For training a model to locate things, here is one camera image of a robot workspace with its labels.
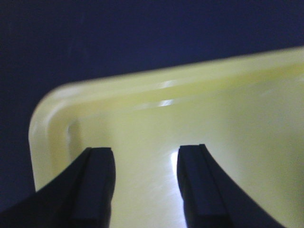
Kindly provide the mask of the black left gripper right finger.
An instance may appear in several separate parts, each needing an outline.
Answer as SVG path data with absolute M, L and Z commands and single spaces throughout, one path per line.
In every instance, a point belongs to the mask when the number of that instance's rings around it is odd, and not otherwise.
M 280 228 L 219 166 L 206 145 L 179 148 L 177 179 L 189 228 Z

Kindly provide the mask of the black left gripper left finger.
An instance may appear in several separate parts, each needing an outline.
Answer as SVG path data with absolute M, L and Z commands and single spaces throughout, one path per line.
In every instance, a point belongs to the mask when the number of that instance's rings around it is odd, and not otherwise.
M 111 148 L 86 148 L 32 196 L 1 212 L 2 228 L 108 228 L 115 187 Z

